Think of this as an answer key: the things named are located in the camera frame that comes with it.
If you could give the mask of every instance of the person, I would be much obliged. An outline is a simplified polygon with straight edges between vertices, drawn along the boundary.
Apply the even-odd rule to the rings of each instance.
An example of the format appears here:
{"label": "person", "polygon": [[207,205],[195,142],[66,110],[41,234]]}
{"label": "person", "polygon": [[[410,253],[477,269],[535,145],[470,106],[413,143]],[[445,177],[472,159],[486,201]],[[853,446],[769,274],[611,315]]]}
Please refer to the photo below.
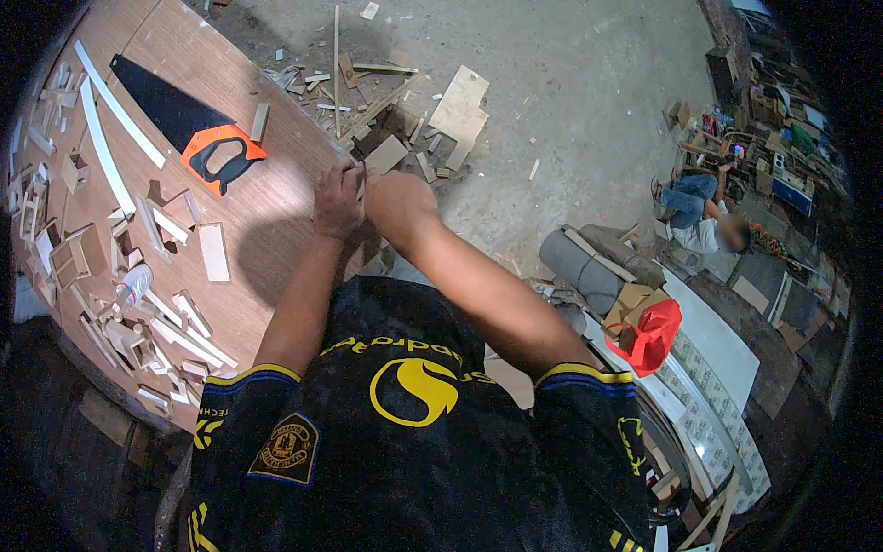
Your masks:
{"label": "person", "polygon": [[[254,367],[206,379],[191,550],[652,547],[630,374],[449,230],[428,184],[369,168],[362,207],[434,287],[332,290],[364,176],[349,160],[322,172]],[[486,342],[535,381],[532,415],[485,374]]]}
{"label": "person", "polygon": [[748,222],[741,216],[731,215],[723,202],[731,167],[731,163],[721,165],[717,178],[709,174],[673,178],[670,188],[653,178],[650,184],[653,199],[675,211],[668,225],[684,249],[697,253],[714,253],[719,249],[745,253],[751,247]]}

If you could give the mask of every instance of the plastic bottle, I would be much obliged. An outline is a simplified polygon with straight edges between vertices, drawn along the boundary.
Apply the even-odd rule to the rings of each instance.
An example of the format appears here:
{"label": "plastic bottle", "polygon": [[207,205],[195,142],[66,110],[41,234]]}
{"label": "plastic bottle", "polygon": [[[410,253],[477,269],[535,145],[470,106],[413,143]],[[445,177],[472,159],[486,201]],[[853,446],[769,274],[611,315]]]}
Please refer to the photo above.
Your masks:
{"label": "plastic bottle", "polygon": [[138,305],[144,292],[147,291],[147,288],[150,287],[153,281],[154,272],[144,262],[126,274],[123,277],[123,282],[117,284],[117,297],[121,294],[126,295],[123,310]]}

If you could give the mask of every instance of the hand saw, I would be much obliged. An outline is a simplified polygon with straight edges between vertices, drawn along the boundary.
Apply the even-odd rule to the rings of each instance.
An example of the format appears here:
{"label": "hand saw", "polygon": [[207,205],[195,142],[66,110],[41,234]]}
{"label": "hand saw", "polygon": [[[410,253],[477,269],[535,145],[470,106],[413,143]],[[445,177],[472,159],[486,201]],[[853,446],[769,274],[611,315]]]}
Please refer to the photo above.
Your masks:
{"label": "hand saw", "polygon": [[[242,176],[252,163],[267,159],[267,153],[249,140],[232,119],[144,67],[117,54],[110,62],[110,69],[138,107],[181,154],[181,164],[216,195],[224,196],[230,182]],[[208,159],[218,146],[227,142],[238,142],[242,152],[219,171],[209,172]]]}

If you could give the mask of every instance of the yellow sleeve stripe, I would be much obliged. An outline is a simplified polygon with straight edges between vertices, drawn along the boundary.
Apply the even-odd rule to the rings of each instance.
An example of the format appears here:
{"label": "yellow sleeve stripe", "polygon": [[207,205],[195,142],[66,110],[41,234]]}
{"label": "yellow sleeve stripe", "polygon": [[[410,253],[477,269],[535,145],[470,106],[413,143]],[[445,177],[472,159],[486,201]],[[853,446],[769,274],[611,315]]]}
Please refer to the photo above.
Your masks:
{"label": "yellow sleeve stripe", "polygon": [[557,374],[583,374],[593,377],[602,383],[629,383],[631,382],[631,373],[630,372],[621,372],[619,374],[602,374],[598,370],[586,366],[585,364],[576,364],[572,362],[564,362],[559,364],[558,366],[552,368],[548,372],[546,372],[541,378],[537,380],[537,382],[533,385],[534,388],[538,388],[543,381],[547,378],[557,375]]}
{"label": "yellow sleeve stripe", "polygon": [[235,378],[230,378],[229,380],[210,375],[206,378],[206,384],[208,385],[209,383],[211,383],[212,385],[233,385],[234,383],[239,383],[248,376],[257,374],[258,372],[278,372],[279,374],[287,375],[295,382],[300,383],[300,376],[295,374],[294,372],[291,372],[291,370],[286,367],[281,367],[278,364],[259,364],[256,367],[244,371],[242,374],[236,376]]}

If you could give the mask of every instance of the black saw blade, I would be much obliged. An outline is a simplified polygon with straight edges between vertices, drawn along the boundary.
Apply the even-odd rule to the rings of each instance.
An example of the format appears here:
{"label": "black saw blade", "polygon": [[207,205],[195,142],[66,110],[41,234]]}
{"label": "black saw blade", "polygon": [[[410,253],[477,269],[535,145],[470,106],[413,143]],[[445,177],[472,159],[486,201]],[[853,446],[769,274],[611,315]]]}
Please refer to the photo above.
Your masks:
{"label": "black saw blade", "polygon": [[196,132],[235,124],[229,117],[119,54],[110,61],[110,69],[180,154],[184,153]]}

